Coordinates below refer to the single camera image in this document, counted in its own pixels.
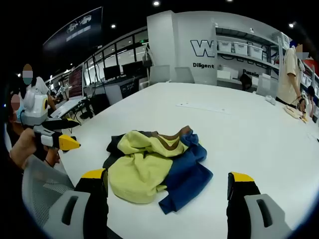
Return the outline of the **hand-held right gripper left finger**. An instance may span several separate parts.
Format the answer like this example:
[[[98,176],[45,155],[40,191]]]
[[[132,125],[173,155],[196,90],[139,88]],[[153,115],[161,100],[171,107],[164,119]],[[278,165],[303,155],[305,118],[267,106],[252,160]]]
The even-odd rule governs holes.
[[[108,174],[97,169],[85,173],[74,190],[67,190],[50,207],[43,230],[51,239],[107,237]]]

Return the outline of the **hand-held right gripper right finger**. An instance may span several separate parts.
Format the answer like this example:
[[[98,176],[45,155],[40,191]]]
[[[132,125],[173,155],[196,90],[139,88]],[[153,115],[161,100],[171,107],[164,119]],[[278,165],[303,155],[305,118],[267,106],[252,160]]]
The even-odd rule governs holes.
[[[249,175],[228,173],[227,200],[229,239],[285,239],[291,234],[285,212],[268,194],[260,193]]]

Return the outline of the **person's left hand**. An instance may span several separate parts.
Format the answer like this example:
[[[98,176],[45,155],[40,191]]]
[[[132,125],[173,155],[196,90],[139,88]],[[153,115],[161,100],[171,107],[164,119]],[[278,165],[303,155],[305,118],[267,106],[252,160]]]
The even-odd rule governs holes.
[[[60,162],[58,149],[48,147],[36,141],[33,129],[25,129],[17,142],[10,150],[10,158],[21,169],[25,169],[28,159],[34,155],[36,151],[43,151],[44,163],[54,167],[55,164]]]

